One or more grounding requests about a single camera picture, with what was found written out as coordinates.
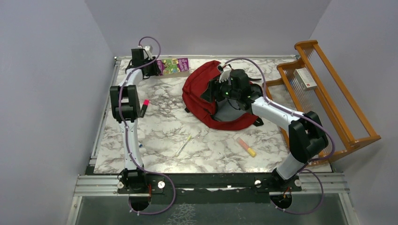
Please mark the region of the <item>red backpack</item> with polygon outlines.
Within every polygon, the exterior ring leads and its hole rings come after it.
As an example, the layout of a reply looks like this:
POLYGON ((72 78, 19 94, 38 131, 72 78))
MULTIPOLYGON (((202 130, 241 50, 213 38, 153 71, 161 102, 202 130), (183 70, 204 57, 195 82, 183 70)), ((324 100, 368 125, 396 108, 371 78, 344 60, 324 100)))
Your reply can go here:
POLYGON ((262 126, 251 104, 263 96, 263 90, 253 81, 242 69, 226 69, 216 60, 206 62, 185 81, 185 110, 212 129, 239 131, 262 126))

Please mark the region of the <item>purple green paperback book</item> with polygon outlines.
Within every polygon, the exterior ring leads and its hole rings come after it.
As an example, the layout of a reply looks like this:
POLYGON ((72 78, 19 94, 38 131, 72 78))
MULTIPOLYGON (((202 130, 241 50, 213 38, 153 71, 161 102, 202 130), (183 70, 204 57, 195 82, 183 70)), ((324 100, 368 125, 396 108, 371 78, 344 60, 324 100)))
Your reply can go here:
POLYGON ((188 58, 167 58, 157 60, 163 77, 184 77, 190 74, 188 58))

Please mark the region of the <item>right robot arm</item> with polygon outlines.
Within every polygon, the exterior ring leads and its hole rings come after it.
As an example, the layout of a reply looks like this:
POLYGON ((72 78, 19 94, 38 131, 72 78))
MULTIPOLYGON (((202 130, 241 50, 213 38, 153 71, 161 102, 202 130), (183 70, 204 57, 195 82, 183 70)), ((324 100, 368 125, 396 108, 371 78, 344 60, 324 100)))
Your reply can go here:
POLYGON ((288 132, 290 152, 272 171, 271 186, 275 190, 288 187, 292 177, 329 144, 315 112, 295 111, 270 100, 264 88, 252 83, 242 69, 222 72, 209 80, 200 97, 209 103, 234 100, 239 109, 265 118, 288 132))

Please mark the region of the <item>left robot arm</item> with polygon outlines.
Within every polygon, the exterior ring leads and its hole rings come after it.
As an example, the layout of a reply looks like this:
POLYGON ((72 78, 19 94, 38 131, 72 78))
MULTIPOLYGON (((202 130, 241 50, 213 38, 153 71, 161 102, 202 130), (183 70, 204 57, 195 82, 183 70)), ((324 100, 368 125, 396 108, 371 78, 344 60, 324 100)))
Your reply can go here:
POLYGON ((138 97, 139 83, 160 74, 157 58, 152 56, 152 47, 140 45, 131 50, 132 59, 125 69, 126 76, 118 84, 110 87, 111 111, 118 122, 123 136, 125 152, 125 168, 119 182, 123 187, 130 187, 135 192, 143 192, 147 188, 147 179, 143 171, 143 161, 139 152, 138 118, 141 104, 138 97))

